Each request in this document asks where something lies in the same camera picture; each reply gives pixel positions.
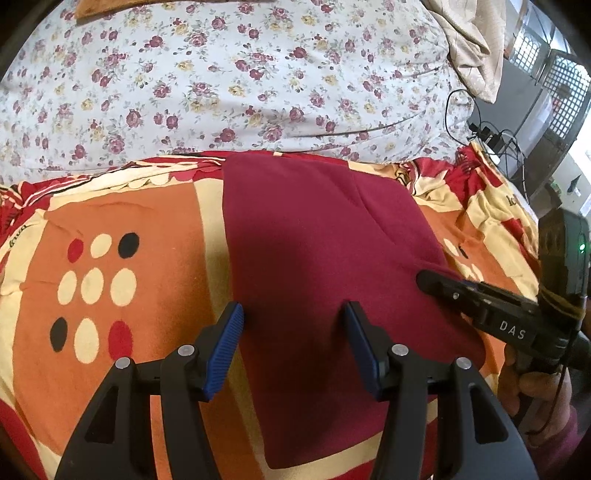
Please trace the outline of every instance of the orange bedspread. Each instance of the orange bedspread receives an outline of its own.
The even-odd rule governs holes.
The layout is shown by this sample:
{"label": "orange bedspread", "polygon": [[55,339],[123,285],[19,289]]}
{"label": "orange bedspread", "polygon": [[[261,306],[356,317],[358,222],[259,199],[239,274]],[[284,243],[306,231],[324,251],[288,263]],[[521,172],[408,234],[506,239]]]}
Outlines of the orange bedspread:
{"label": "orange bedspread", "polygon": [[[239,154],[153,158],[96,177],[2,190],[0,421],[40,478],[53,478],[69,434],[114,358],[132,349],[137,362],[162,358],[214,322],[232,299],[222,202],[223,162],[230,155]],[[456,166],[430,158],[376,166],[315,155],[261,155],[273,155],[276,162],[290,157],[330,163],[348,167],[354,176],[402,183],[453,270],[535,297],[536,224],[477,147],[461,149]],[[125,224],[102,210],[115,204]],[[198,221],[186,221],[187,215]],[[139,228],[141,240],[134,233]],[[145,262],[135,255],[140,241],[150,251],[166,242],[172,247]],[[359,248],[368,256],[380,254],[370,245]],[[138,288],[145,278],[151,288]],[[179,285],[185,290],[175,291],[169,286],[176,278],[194,280],[189,290],[184,281]],[[170,293],[165,298],[162,292]],[[135,320],[122,319],[132,300]],[[98,322],[98,316],[108,321]],[[72,317],[76,323],[68,322]],[[495,390],[503,344],[481,337],[486,351],[481,373]],[[54,355],[61,355],[59,365]],[[79,387],[55,396],[56,386],[77,385],[76,378]],[[158,399],[152,402],[157,468],[166,480]],[[225,479],[362,480],[379,443],[378,433],[310,463],[269,468],[239,353],[224,389],[202,410]],[[436,411],[433,401],[429,421]]]}

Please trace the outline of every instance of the brown cloth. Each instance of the brown cloth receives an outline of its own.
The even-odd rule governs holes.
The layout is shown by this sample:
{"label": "brown cloth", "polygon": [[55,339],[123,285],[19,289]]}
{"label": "brown cloth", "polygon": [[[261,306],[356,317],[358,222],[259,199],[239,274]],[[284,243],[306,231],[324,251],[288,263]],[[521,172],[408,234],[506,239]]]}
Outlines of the brown cloth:
{"label": "brown cloth", "polygon": [[76,18],[94,17],[108,12],[135,7],[136,5],[157,4],[163,0],[80,0]]}

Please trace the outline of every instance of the wall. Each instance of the wall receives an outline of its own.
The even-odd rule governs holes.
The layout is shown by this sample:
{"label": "wall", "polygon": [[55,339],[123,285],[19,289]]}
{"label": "wall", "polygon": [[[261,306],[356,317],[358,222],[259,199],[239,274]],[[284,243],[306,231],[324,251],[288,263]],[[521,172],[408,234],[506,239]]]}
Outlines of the wall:
{"label": "wall", "polygon": [[[581,192],[580,197],[577,197],[574,193],[566,193],[570,182],[578,175],[581,175],[577,183],[577,188]],[[571,212],[578,213],[585,200],[591,195],[591,183],[574,161],[572,155],[566,154],[552,177],[558,183],[558,186],[560,186],[560,190],[562,190],[562,194],[560,195],[562,206]]]}

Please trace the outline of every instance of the metal screw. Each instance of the metal screw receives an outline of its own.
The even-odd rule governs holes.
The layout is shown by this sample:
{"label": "metal screw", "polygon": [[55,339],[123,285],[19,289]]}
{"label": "metal screw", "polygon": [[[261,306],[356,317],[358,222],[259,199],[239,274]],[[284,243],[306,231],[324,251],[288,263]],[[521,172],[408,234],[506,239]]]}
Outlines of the metal screw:
{"label": "metal screw", "polygon": [[461,356],[456,360],[456,365],[459,366],[462,370],[468,370],[472,366],[472,362],[467,359],[465,356]]}
{"label": "metal screw", "polygon": [[195,353],[195,347],[193,345],[181,345],[177,350],[180,356],[189,356]]}
{"label": "metal screw", "polygon": [[124,368],[127,368],[131,365],[131,360],[129,358],[127,358],[126,356],[122,356],[121,358],[118,358],[117,361],[115,362],[115,366],[117,368],[119,368],[120,370],[123,370]]}
{"label": "metal screw", "polygon": [[392,347],[392,353],[398,356],[408,355],[408,347],[401,343],[397,343]]}

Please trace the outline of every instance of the metal grille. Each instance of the metal grille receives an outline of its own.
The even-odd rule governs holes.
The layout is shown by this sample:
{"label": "metal grille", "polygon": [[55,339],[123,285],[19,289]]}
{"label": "metal grille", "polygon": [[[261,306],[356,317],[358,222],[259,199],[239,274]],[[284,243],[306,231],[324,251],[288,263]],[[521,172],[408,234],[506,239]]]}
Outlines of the metal grille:
{"label": "metal grille", "polygon": [[513,52],[509,59],[511,63],[525,70],[530,75],[534,74],[534,66],[540,54],[541,43],[528,31],[521,30],[515,39]]}
{"label": "metal grille", "polygon": [[565,139],[581,111],[587,107],[591,79],[587,70],[573,60],[555,55],[544,78],[544,87],[552,96],[553,119],[550,129]]}

